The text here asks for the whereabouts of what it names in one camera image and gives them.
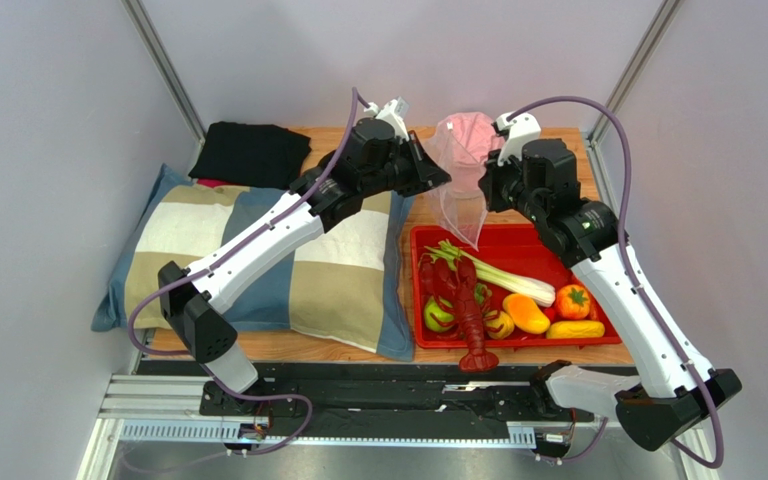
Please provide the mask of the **clear zip top bag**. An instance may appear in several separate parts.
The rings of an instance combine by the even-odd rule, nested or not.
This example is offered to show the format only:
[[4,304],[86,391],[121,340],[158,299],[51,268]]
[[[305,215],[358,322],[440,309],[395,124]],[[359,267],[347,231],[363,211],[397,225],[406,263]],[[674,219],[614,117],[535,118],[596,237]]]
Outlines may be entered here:
[[479,242],[487,216],[478,181],[489,152],[502,146],[492,119],[481,112],[452,114],[441,120],[425,144],[431,159],[451,181],[427,194],[436,223],[471,247]]

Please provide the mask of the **red toy lobster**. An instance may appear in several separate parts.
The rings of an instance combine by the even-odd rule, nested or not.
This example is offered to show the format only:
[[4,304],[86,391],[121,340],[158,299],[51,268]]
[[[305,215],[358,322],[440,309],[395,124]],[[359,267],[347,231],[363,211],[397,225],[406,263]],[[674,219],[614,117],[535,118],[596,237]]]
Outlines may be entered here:
[[467,353],[458,361],[458,368],[465,373],[479,373],[495,369],[498,356],[489,351],[486,340],[484,319],[493,311],[489,304],[481,308],[474,298],[474,287],[480,282],[475,265],[469,259],[457,260],[455,269],[450,270],[443,260],[420,260],[418,279],[422,289],[437,301],[451,302],[456,326],[444,333],[437,333],[450,341],[462,340]]

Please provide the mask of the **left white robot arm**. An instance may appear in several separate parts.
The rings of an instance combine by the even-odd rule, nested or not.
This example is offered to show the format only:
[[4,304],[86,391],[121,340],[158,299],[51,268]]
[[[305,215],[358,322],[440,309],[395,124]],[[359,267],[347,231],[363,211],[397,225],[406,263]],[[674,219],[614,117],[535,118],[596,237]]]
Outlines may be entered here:
[[187,267],[163,266],[161,314],[220,388],[247,399],[259,375],[224,317],[241,294],[287,255],[357,214],[365,199],[383,192],[408,198],[450,180],[415,131],[362,119],[242,233]]

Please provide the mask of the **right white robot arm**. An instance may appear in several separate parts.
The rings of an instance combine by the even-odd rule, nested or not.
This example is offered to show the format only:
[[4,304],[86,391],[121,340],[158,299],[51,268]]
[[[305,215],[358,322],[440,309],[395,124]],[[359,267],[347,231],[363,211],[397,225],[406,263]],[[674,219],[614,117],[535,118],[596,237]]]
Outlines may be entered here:
[[620,423],[639,447],[656,451],[707,419],[742,389],[729,368],[716,369],[686,338],[654,294],[631,245],[618,241],[617,218],[580,195],[574,154],[560,139],[490,153],[478,185],[492,212],[513,210],[533,223],[541,243],[584,284],[636,368],[633,376],[584,369],[568,361],[530,380],[544,415],[588,411]]

